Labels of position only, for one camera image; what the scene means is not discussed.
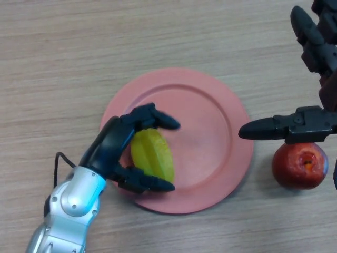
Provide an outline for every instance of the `apple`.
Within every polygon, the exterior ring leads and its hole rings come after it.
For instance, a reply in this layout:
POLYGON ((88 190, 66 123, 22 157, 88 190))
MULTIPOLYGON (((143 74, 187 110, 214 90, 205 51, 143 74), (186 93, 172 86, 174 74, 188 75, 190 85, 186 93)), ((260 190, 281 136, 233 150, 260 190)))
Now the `apple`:
POLYGON ((328 158, 316 143, 283 144, 273 157, 272 171, 283 187, 313 189, 328 172, 328 158))

